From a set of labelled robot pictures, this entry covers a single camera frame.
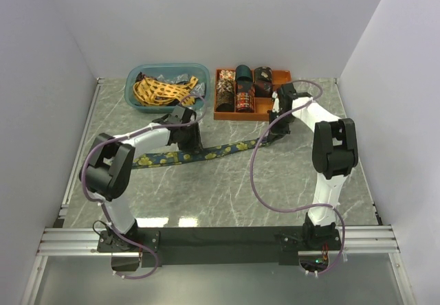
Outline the blue floral tie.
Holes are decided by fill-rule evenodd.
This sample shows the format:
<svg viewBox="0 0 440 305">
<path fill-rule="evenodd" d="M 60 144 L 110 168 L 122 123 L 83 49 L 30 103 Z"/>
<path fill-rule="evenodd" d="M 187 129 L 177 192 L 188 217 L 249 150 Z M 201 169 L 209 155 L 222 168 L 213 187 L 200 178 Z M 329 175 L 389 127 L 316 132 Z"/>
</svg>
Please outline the blue floral tie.
<svg viewBox="0 0 440 305">
<path fill-rule="evenodd" d="M 133 161 L 131 168 L 133 170 L 143 168 L 159 168 L 166 166 L 176 166 L 198 161 L 209 161 L 222 158 L 247 150 L 253 150 L 257 145 L 258 139 L 234 142 L 220 146 L 204 148 L 202 151 L 189 153 L 184 151 L 147 153 L 141 155 Z"/>
</svg>

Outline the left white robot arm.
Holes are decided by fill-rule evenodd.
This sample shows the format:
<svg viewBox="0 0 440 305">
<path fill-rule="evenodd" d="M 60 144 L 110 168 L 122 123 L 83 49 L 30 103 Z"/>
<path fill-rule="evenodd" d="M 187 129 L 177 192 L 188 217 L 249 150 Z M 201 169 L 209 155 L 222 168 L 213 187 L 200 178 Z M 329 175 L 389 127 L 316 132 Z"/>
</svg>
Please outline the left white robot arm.
<svg viewBox="0 0 440 305">
<path fill-rule="evenodd" d="M 123 197 L 133 162 L 150 150 L 172 144 L 180 150 L 200 150 L 199 120 L 194 110 L 179 104 L 144 128 L 124 135 L 101 133 L 95 138 L 79 179 L 86 198 L 101 206 L 121 250 L 130 251 L 138 243 L 138 223 Z"/>
</svg>

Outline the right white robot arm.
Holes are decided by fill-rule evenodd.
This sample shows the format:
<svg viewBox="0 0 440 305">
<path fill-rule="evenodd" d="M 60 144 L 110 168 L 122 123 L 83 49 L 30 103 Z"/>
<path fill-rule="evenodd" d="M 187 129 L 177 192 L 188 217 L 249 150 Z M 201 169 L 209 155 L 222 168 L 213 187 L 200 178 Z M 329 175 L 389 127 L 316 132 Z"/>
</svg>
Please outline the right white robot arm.
<svg viewBox="0 0 440 305">
<path fill-rule="evenodd" d="M 290 133 L 289 124 L 300 120 L 313 132 L 312 164 L 317 172 L 313 207 L 309 208 L 302 226 L 302 241 L 310 249 L 339 239 L 336 213 L 342 186 L 358 164 L 358 143 L 355 123 L 338 117 L 317 102 L 308 103 L 312 95 L 298 92 L 293 83 L 281 85 L 273 94 L 274 105 L 269 112 L 273 122 L 294 110 L 270 129 L 267 141 L 278 140 Z"/>
</svg>

